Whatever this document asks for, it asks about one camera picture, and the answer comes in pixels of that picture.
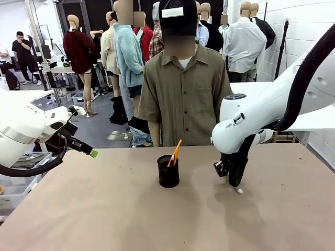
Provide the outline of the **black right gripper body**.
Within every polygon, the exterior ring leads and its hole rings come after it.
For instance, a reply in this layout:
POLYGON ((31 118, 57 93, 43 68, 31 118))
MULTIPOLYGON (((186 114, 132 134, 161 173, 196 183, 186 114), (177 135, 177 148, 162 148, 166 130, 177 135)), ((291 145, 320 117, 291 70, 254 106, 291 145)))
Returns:
POLYGON ((237 165, 237 153, 221 153, 221 164, 223 168, 233 168, 237 165))

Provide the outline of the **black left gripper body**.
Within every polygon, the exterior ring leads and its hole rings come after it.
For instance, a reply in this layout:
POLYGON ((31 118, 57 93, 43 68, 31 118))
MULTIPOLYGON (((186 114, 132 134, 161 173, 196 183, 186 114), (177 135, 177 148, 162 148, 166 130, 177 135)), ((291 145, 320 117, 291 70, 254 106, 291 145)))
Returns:
POLYGON ((55 147, 57 149, 63 149, 67 144, 68 147, 74 150, 79 149, 79 141, 74 138, 78 127, 67 122, 62 128, 60 128, 55 134, 55 147))

